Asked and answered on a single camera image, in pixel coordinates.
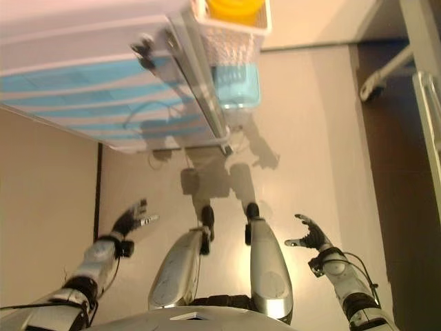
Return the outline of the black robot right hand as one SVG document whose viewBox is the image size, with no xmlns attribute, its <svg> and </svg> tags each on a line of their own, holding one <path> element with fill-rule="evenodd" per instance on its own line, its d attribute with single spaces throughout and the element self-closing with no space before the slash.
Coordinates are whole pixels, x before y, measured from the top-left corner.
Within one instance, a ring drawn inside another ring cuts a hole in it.
<svg viewBox="0 0 441 331">
<path fill-rule="evenodd" d="M 322 231 L 320 226 L 311 218 L 303 214 L 295 214 L 294 217 L 307 226 L 308 233 L 298 239 L 287 239 L 284 244 L 288 247 L 304 247 L 315 249 L 319 252 L 332 246 L 331 241 Z"/>
</svg>

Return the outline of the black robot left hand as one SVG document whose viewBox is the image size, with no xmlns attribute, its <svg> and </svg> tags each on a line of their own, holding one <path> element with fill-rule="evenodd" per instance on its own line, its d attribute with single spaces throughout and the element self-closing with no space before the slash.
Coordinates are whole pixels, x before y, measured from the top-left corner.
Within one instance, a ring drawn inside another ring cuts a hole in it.
<svg viewBox="0 0 441 331">
<path fill-rule="evenodd" d="M 160 217 L 157 214 L 147 213 L 147 200 L 140 199 L 116 220 L 112 227 L 112 232 L 126 237 L 129 233 L 138 228 L 151 225 L 159 219 Z"/>
</svg>

